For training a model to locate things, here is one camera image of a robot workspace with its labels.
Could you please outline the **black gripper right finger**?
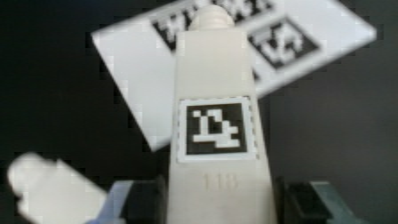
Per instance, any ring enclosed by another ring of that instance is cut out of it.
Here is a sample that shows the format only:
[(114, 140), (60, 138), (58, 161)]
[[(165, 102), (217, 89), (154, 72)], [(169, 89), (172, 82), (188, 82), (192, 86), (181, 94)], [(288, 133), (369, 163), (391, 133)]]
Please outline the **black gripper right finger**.
[(327, 181), (275, 179), (279, 224), (359, 224), (359, 217)]

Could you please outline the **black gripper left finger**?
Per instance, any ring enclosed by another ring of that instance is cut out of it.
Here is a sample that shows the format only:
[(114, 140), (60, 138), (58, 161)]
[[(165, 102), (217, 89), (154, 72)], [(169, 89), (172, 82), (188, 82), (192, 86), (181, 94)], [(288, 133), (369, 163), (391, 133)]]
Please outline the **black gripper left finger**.
[(147, 180), (115, 181), (99, 214), (87, 224), (165, 224), (165, 193), (161, 175)]

